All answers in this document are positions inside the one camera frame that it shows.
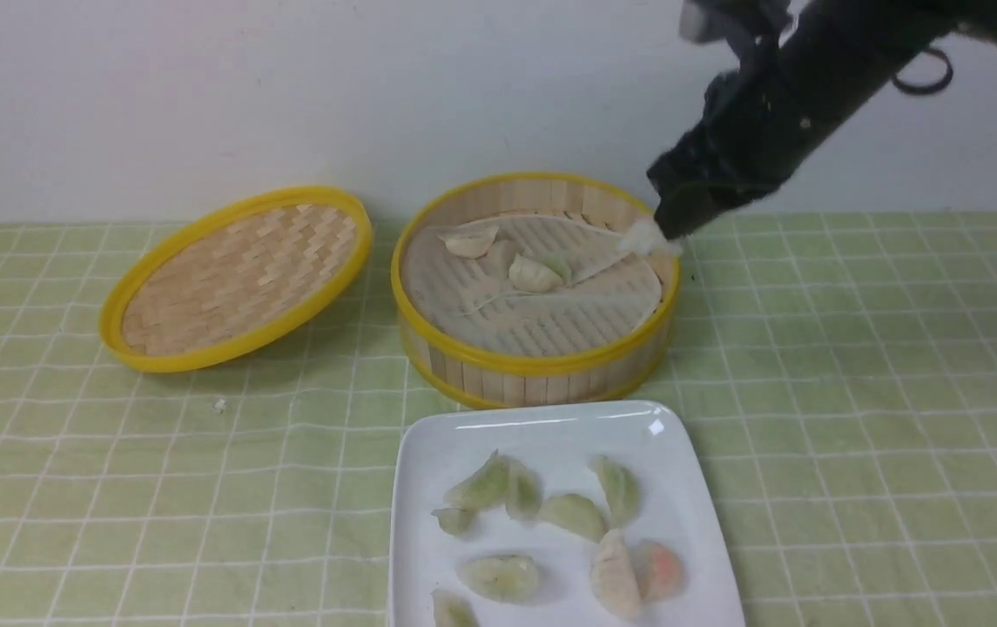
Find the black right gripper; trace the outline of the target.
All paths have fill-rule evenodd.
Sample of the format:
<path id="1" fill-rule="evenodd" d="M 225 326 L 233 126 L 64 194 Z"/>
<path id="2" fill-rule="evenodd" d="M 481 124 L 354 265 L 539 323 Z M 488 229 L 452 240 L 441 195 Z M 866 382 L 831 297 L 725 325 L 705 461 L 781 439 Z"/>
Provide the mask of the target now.
<path id="1" fill-rule="evenodd" d="M 654 221 L 663 238 L 689 237 L 792 178 L 799 151 L 772 134 L 790 120 L 781 102 L 769 102 L 773 87 L 741 71 L 709 83 L 701 118 L 646 171 L 660 199 Z"/>

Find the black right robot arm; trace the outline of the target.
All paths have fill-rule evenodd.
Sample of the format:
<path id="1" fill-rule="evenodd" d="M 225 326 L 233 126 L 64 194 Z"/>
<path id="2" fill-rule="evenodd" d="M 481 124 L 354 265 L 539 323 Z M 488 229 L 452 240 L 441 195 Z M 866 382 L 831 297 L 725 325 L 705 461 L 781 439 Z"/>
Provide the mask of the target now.
<path id="1" fill-rule="evenodd" d="M 654 220 L 668 241 L 779 191 L 842 124 L 886 84 L 931 96 L 899 73 L 949 33 L 997 46 L 997 1 L 685 1 L 678 35 L 727 43 L 738 68 L 704 94 L 704 112 L 654 160 Z"/>

